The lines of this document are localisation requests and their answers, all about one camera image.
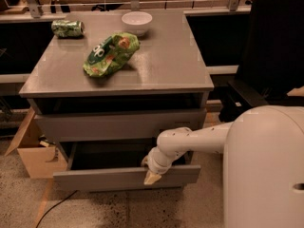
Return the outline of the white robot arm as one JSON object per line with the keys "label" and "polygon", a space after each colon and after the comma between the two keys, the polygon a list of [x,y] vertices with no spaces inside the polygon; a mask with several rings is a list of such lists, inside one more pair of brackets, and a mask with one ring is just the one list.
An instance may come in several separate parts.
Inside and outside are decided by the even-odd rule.
{"label": "white robot arm", "polygon": [[142,164],[152,185],[187,151],[223,155],[224,228],[304,228],[304,107],[262,105],[200,130],[163,131]]}

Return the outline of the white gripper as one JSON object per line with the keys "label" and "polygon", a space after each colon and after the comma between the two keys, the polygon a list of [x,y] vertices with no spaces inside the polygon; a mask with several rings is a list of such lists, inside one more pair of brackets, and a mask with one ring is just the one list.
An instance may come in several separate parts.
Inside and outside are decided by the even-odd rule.
{"label": "white gripper", "polygon": [[142,159],[141,167],[148,166],[148,171],[144,178],[145,185],[152,185],[159,181],[172,166],[172,163],[179,158],[176,151],[164,153],[158,147],[150,150],[147,156]]}

